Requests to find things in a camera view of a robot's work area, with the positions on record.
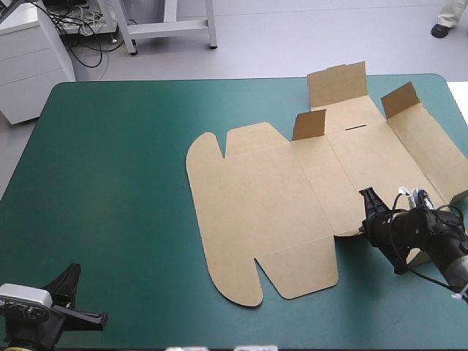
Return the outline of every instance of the green tabletop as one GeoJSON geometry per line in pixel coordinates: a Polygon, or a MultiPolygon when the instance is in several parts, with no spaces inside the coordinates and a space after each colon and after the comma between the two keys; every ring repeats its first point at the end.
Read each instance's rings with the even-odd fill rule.
{"type": "MultiPolygon", "coordinates": [[[[410,80],[468,155],[468,127],[440,76],[370,76],[371,97],[382,109],[380,97],[410,80]]],[[[58,85],[0,202],[0,282],[40,287],[81,263],[78,308],[110,319],[103,333],[65,333],[61,347],[468,347],[468,306],[393,274],[364,238],[336,239],[333,288],[288,301],[259,271],[259,307],[217,292],[186,152],[205,131],[224,149],[229,129],[260,121],[290,138],[308,107],[305,78],[58,85]]],[[[419,269],[441,279],[432,264],[419,269]]]]}

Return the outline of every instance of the cardboard box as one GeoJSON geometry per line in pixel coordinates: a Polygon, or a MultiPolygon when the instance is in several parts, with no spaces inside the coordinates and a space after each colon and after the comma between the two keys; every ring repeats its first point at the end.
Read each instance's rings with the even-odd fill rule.
{"type": "Polygon", "coordinates": [[[400,186],[423,187],[438,205],[467,195],[468,160],[411,83],[382,98],[384,117],[363,62],[307,78],[314,108],[296,118],[292,142],[261,123],[230,130],[224,158],[211,133],[187,154],[211,278],[245,306],[263,299],[255,261],[285,298],[337,283],[333,235],[358,234],[359,190],[372,186],[389,205],[400,186]]]}

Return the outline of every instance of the black cable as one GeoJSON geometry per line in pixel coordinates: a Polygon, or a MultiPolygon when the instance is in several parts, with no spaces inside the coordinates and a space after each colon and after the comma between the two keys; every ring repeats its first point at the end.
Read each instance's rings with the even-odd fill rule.
{"type": "Polygon", "coordinates": [[[458,207],[456,207],[454,205],[442,205],[436,210],[436,218],[439,221],[441,221],[441,223],[443,223],[446,226],[454,229],[458,233],[458,236],[459,236],[459,238],[460,238],[460,240],[462,242],[467,241],[468,237],[467,237],[467,234],[465,232],[464,216],[463,216],[463,212],[461,212],[460,208],[458,208],[458,207]],[[446,222],[442,218],[439,217],[439,212],[443,208],[449,208],[450,210],[456,210],[458,212],[458,218],[459,218],[458,224],[446,222]]]}
{"type": "MultiPolygon", "coordinates": [[[[422,279],[427,280],[428,282],[437,284],[437,285],[439,285],[440,287],[444,287],[445,289],[451,291],[452,293],[457,293],[457,291],[455,291],[454,288],[452,288],[450,285],[447,285],[447,284],[445,284],[445,283],[439,282],[439,281],[436,280],[436,279],[432,279],[432,278],[430,278],[430,277],[428,277],[428,276],[425,276],[424,274],[421,274],[421,273],[415,271],[414,269],[412,269],[411,267],[409,267],[408,264],[407,264],[407,261],[406,261],[406,260],[403,260],[403,258],[401,257],[400,253],[399,253],[398,250],[396,249],[395,242],[393,241],[392,227],[393,227],[394,214],[395,214],[395,210],[396,210],[396,204],[397,204],[397,202],[398,202],[398,200],[399,200],[399,198],[400,198],[401,196],[402,196],[402,194],[398,194],[398,195],[396,195],[396,197],[395,197],[395,201],[393,202],[392,210],[391,210],[391,213],[390,213],[390,223],[389,223],[389,225],[390,225],[390,229],[389,229],[390,242],[391,242],[391,244],[392,244],[392,248],[393,248],[393,250],[394,250],[396,256],[397,256],[398,259],[403,263],[404,267],[405,267],[408,271],[410,271],[411,273],[415,274],[416,276],[419,276],[419,277],[422,278],[422,279]]],[[[463,295],[461,296],[461,298],[462,298],[466,303],[468,303],[468,297],[467,297],[465,294],[463,294],[463,295]]]]}
{"type": "Polygon", "coordinates": [[[99,40],[99,38],[97,37],[97,34],[96,32],[93,30],[93,28],[91,27],[91,25],[86,22],[85,20],[82,20],[81,18],[74,18],[74,17],[70,17],[70,16],[67,16],[67,15],[57,15],[57,14],[54,14],[54,13],[51,13],[49,11],[47,11],[46,9],[43,9],[41,8],[41,6],[35,4],[34,2],[32,2],[32,0],[26,0],[26,2],[30,3],[30,4],[33,4],[37,9],[41,10],[43,13],[45,13],[49,19],[52,21],[52,23],[54,24],[54,26],[56,27],[56,29],[58,30],[58,32],[60,34],[67,34],[67,31],[64,30],[64,27],[62,26],[63,23],[70,23],[69,21],[66,21],[66,20],[73,20],[73,21],[80,21],[82,22],[82,24],[79,25],[78,27],[78,33],[80,33],[80,29],[81,28],[84,28],[84,26],[88,26],[89,29],[91,30],[91,35],[96,39],[97,41],[97,44],[99,46],[99,53],[100,53],[100,56],[99,56],[99,61],[97,62],[97,64],[95,65],[88,65],[88,64],[85,64],[84,62],[82,62],[77,54],[74,52],[73,48],[75,46],[69,46],[68,47],[68,51],[76,58],[76,60],[82,64],[84,67],[87,67],[87,68],[96,68],[98,67],[101,63],[102,63],[102,46],[101,46],[101,41],[99,40]]]}
{"type": "MultiPolygon", "coordinates": [[[[136,20],[130,20],[129,21],[133,22],[134,24],[137,24],[137,21],[136,20]]],[[[82,42],[79,43],[79,45],[81,46],[84,46],[85,48],[88,48],[88,49],[91,49],[91,50],[94,50],[94,51],[102,51],[103,53],[112,53],[113,51],[119,49],[123,44],[124,44],[125,41],[121,41],[116,47],[112,48],[112,49],[98,49],[98,48],[93,48],[91,46],[87,46],[86,44],[83,44],[82,42]]]]}

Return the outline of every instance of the shoe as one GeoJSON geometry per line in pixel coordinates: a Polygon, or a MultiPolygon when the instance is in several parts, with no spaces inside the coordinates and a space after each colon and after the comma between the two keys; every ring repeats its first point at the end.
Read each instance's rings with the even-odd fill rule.
{"type": "Polygon", "coordinates": [[[450,27],[443,26],[442,24],[436,24],[432,27],[431,34],[436,38],[445,38],[450,31],[450,27]]]}

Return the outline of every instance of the cable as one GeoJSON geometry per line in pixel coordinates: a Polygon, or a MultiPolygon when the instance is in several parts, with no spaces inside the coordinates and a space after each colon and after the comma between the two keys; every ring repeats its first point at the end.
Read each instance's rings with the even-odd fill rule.
{"type": "MultiPolygon", "coordinates": [[[[137,24],[137,21],[136,20],[131,20],[129,19],[129,21],[133,22],[134,24],[137,24]]],[[[112,53],[113,51],[119,49],[123,44],[124,44],[125,41],[121,41],[117,46],[115,46],[114,48],[112,49],[98,49],[98,48],[93,48],[91,46],[87,46],[86,44],[83,44],[82,42],[79,43],[79,45],[81,46],[84,46],[85,48],[88,48],[88,49],[91,49],[91,50],[94,50],[94,51],[102,51],[103,53],[112,53]]]]}
{"type": "Polygon", "coordinates": [[[30,3],[30,4],[33,4],[37,9],[41,10],[43,13],[45,13],[45,15],[47,15],[47,17],[52,21],[53,25],[56,27],[56,29],[58,30],[58,32],[60,34],[67,34],[67,31],[65,31],[64,27],[62,26],[63,23],[70,23],[70,20],[71,21],[79,21],[81,23],[76,23],[76,22],[72,22],[74,23],[75,25],[78,26],[78,33],[80,33],[80,29],[84,29],[85,26],[88,26],[89,29],[91,30],[91,34],[89,36],[93,36],[96,41],[97,41],[97,44],[99,46],[99,60],[97,62],[97,64],[94,64],[94,65],[89,65],[89,64],[85,64],[83,61],[81,61],[76,52],[73,50],[73,48],[75,48],[76,46],[74,45],[71,45],[68,47],[68,51],[76,58],[76,60],[82,64],[84,67],[87,67],[87,68],[96,68],[98,67],[101,63],[102,63],[102,46],[101,46],[101,41],[99,40],[99,38],[97,37],[96,35],[96,32],[93,30],[93,28],[91,27],[91,25],[86,22],[85,20],[81,19],[81,18],[74,18],[74,17],[70,17],[68,15],[57,15],[57,14],[54,14],[52,12],[49,12],[47,11],[46,9],[43,9],[41,6],[35,4],[32,0],[25,0],[26,2],[30,3]]]}
{"type": "MultiPolygon", "coordinates": [[[[395,242],[393,241],[392,227],[393,227],[393,220],[394,220],[394,218],[395,218],[393,215],[395,214],[396,204],[397,204],[397,202],[398,202],[400,196],[402,196],[402,194],[398,194],[398,195],[396,195],[396,197],[395,197],[395,201],[393,202],[393,206],[392,206],[392,211],[391,211],[391,213],[390,213],[390,223],[389,223],[389,224],[390,224],[390,229],[389,229],[390,242],[391,242],[391,244],[392,244],[392,248],[393,248],[393,250],[394,250],[396,256],[397,256],[398,259],[403,263],[404,267],[405,267],[408,271],[410,271],[411,273],[415,274],[416,276],[419,276],[419,277],[422,278],[422,279],[427,280],[428,282],[437,284],[437,285],[439,285],[440,287],[444,287],[445,289],[451,291],[452,293],[457,293],[457,291],[455,291],[450,285],[447,285],[447,284],[445,284],[445,283],[439,282],[439,281],[436,280],[436,279],[432,279],[432,278],[430,278],[430,277],[428,277],[428,276],[425,276],[424,274],[421,274],[421,273],[415,271],[414,269],[412,269],[411,267],[409,267],[408,264],[407,264],[407,261],[406,261],[406,260],[403,260],[403,258],[401,257],[400,253],[399,253],[398,250],[396,249],[395,242]]],[[[468,297],[467,297],[465,294],[463,294],[461,298],[463,298],[463,300],[464,300],[466,303],[468,303],[468,297]]]]}

